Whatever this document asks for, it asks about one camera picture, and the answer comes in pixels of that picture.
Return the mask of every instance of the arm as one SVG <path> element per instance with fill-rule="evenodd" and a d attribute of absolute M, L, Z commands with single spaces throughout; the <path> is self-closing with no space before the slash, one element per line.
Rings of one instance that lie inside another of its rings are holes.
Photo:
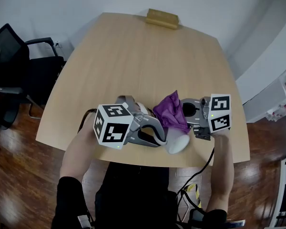
<path fill-rule="evenodd" d="M 218 131 L 214 137 L 214 162 L 211 173 L 211 198 L 206 209 L 228 211 L 229 195 L 234 180 L 232 147 L 229 141 L 229 130 Z"/>
<path fill-rule="evenodd" d="M 95 113 L 87 117 L 84 126 L 69 144 L 63 156 L 60 178 L 74 177 L 82 182 L 97 144 L 93 130 L 94 118 Z"/>

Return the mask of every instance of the cable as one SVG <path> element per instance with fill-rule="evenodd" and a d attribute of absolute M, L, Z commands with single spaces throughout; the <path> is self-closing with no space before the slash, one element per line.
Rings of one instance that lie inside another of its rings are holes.
<path fill-rule="evenodd" d="M 90 114 L 90 113 L 96 113 L 96 112 L 97 112 L 97 109 L 89 109 L 89 110 L 86 111 L 86 113 L 84 114 L 84 116 L 83 116 L 83 118 L 82 118 L 82 122 L 81 122 L 81 124 L 80 124 L 80 127 L 78 128 L 78 132 L 77 132 L 77 133 L 79 133 L 79 131 L 82 129 L 82 126 L 84 125 L 85 120 L 86 120 L 88 114 Z"/>
<path fill-rule="evenodd" d="M 206 162 L 205 166 L 204 166 L 200 171 L 198 171 L 197 173 L 195 173 L 194 175 L 192 175 L 191 178 L 188 179 L 187 182 L 182 186 L 182 188 L 180 188 L 180 190 L 177 192 L 176 200 L 178 200 L 178 194 L 181 193 L 180 199 L 179 199 L 178 204 L 177 204 L 177 211 L 178 211 L 178 209 L 179 209 L 179 205 L 180 205 L 181 199 L 182 199 L 183 195 L 185 195 L 186 198 L 187 198 L 187 200 L 188 200 L 188 202 L 190 202 L 191 205 L 193 205 L 193 206 L 194 206 L 199 212 L 201 212 L 203 215 L 205 214 L 205 211 L 204 211 L 203 209 L 199 208 L 196 204 L 194 204 L 194 203 L 191 201 L 191 199 L 189 198 L 188 194 L 187 194 L 183 189 L 185 188 L 185 186 L 186 186 L 195 176 L 199 175 L 200 173 L 202 173 L 202 172 L 205 170 L 205 168 L 206 168 L 206 167 L 209 165 L 209 163 L 211 162 L 211 159 L 212 159 L 213 155 L 214 155 L 214 148 L 213 148 L 212 153 L 211 153 L 211 155 L 210 155 L 208 161 Z M 181 218 L 180 218 L 180 215 L 179 215 L 179 211 L 177 212 L 177 214 L 178 214 L 179 221 L 182 221 Z"/>
<path fill-rule="evenodd" d="M 57 52 L 57 46 L 59 46 L 59 43 L 58 43 L 58 42 L 55 43 L 55 51 L 56 51 L 56 52 Z"/>
<path fill-rule="evenodd" d="M 190 206 L 189 206 L 189 202 L 188 202 L 188 200 L 186 199 L 184 199 L 183 198 L 183 200 L 184 200 L 184 202 L 186 203 L 186 205 L 187 205 L 187 209 L 186 209 L 186 213 L 183 215 L 183 217 L 182 217 L 182 221 L 181 222 L 183 222 L 184 221 L 184 219 L 185 219 L 185 217 L 186 217 L 186 215 L 187 215 L 187 212 L 189 211 L 189 209 L 190 209 Z"/>
<path fill-rule="evenodd" d="M 93 218 L 92 218 L 92 216 L 91 216 L 91 214 L 90 214 L 90 212 L 89 212 L 89 210 L 88 210 L 88 207 L 87 207 L 87 205 L 86 205 L 86 208 L 87 208 L 87 212 L 88 212 L 88 215 L 89 215 L 89 222 L 90 222 L 90 225 L 91 226 L 94 226 L 94 220 L 93 220 Z"/>

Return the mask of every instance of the black pants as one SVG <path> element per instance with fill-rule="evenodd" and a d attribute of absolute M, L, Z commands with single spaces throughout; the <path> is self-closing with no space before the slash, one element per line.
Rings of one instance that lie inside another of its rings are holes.
<path fill-rule="evenodd" d="M 168 183 L 169 168 L 111 162 L 95 195 L 96 228 L 126 224 L 140 228 L 151 227 L 155 221 L 174 222 L 176 194 L 167 190 Z"/>

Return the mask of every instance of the white cup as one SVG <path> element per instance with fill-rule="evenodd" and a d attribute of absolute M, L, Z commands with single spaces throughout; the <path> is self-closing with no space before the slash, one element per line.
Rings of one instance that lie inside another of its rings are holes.
<path fill-rule="evenodd" d="M 153 135 L 156 142 L 160 145 L 164 146 L 166 151 L 173 155 L 177 154 L 180 151 L 184 150 L 184 148 L 188 145 L 190 141 L 190 136 L 183 131 L 176 128 L 168 128 L 166 135 L 166 142 L 161 142 L 156 135 Z"/>

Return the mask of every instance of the chair backrest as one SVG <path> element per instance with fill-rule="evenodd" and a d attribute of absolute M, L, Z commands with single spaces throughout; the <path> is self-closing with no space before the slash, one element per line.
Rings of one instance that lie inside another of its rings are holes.
<path fill-rule="evenodd" d="M 0 86 L 19 87 L 29 64 L 29 48 L 9 24 L 0 29 Z"/>

